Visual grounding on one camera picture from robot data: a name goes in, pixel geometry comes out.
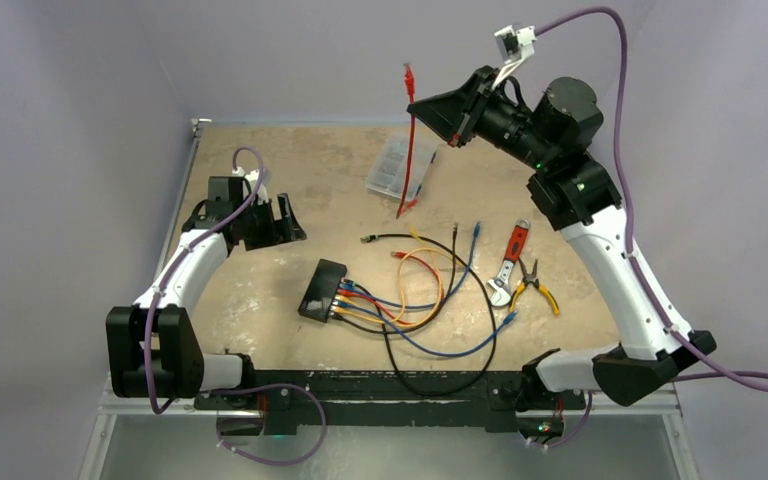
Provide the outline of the yellow handled pliers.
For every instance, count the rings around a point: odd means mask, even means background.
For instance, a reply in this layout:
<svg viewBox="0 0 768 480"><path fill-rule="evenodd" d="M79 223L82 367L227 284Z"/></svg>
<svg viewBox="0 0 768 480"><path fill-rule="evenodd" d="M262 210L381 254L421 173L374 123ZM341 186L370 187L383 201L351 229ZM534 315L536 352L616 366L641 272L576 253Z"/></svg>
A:
<svg viewBox="0 0 768 480"><path fill-rule="evenodd" d="M508 303L507 311L512 313L515 310L516 303L522 293L529 287L536 289L548 302L552 315L557 317L561 314L560 306L551 291L541 284L538 275L538 261L535 260L531 268L527 268L522 259L518 260L518 265L522 274L522 280L517 284Z"/></svg>

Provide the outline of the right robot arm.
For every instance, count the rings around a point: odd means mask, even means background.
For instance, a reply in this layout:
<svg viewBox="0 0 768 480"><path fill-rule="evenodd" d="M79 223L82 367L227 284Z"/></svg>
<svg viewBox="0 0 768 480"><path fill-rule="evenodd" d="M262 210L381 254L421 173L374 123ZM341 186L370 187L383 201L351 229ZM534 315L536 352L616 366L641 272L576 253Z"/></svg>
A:
<svg viewBox="0 0 768 480"><path fill-rule="evenodd" d="M544 407L563 392L595 390L632 405L713 352L715 339L669 307L626 230L619 190L589 153L604 120L593 89L560 77L530 108L496 90L496 76L481 67L461 87L415 101L408 112L451 146L480 137L533 169L533 203L582 260L620 335L614 346L554 349L529 361L518 403Z"/></svg>

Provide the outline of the clear plastic parts box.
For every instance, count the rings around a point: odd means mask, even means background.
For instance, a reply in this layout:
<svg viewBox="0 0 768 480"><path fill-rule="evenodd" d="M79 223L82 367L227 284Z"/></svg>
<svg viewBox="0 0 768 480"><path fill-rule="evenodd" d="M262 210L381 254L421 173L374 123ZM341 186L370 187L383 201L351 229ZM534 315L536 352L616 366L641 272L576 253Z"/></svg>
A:
<svg viewBox="0 0 768 480"><path fill-rule="evenodd" d="M398 201L401 200L407 172L409 146L408 133L393 133L387 138L366 177L365 186L368 190L392 197ZM414 139L411 173L405 195L405 204L409 204L418 197L426 173L437 158L439 147L438 143L425 137Z"/></svg>

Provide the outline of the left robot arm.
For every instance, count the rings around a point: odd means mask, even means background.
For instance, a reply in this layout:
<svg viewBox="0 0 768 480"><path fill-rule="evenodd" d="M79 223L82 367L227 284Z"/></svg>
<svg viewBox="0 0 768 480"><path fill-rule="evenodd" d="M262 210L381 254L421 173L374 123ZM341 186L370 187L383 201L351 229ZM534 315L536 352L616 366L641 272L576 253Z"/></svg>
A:
<svg viewBox="0 0 768 480"><path fill-rule="evenodd" d="M269 199L268 180L264 170L210 177L206 198L184 221L178 246L152 285L131 304L110 310L105 329L116 396L159 402L219 390L232 408L255 402L258 382L249 355L203 352L191 316L236 247L251 251L305 239L287 194Z"/></svg>

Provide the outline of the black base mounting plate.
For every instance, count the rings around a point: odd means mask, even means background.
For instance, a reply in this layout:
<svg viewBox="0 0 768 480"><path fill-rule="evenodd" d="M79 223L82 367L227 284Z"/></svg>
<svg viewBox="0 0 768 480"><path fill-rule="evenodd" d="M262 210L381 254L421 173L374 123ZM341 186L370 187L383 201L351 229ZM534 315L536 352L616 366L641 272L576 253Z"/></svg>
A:
<svg viewBox="0 0 768 480"><path fill-rule="evenodd" d="M264 408L268 435L293 435L300 426L479 427L489 433L516 433L519 413L548 417L586 405L582 393L566 391L532 398L520 371L259 370L258 385L269 391L249 395L200 396L198 410L230 416Z"/></svg>

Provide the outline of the black network switch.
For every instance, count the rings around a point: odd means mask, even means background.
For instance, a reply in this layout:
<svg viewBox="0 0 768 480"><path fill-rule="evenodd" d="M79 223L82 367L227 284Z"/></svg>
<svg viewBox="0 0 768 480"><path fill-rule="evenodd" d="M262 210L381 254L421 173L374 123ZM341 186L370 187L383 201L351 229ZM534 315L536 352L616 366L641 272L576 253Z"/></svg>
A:
<svg viewBox="0 0 768 480"><path fill-rule="evenodd" d="M310 320L326 323L336 305L340 284L347 275L346 265L320 259L305 290L297 313Z"/></svg>

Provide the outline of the aluminium frame rail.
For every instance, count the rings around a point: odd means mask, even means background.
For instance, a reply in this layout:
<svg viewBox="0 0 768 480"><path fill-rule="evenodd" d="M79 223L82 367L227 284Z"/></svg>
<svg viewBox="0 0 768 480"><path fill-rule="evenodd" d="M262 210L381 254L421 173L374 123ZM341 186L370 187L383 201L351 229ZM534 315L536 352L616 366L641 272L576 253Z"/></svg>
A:
<svg viewBox="0 0 768 480"><path fill-rule="evenodd" d="M444 398L408 398L383 397L381 394L351 397L347 392L334 394L317 393L315 395L324 407L407 407L407 406L464 406L465 399ZM121 397L113 390L112 380L108 379L99 400L99 409L104 412L117 412L120 415L150 414L150 399L140 394L135 397ZM235 407L219 399L214 401L205 394L198 394L190 399L175 399L167 408L170 414L190 414L197 411L219 412L234 410ZM682 413L679 397L672 387L663 387L631 406L617 404L602 392L592 393L592 411L599 415L680 415Z"/></svg>

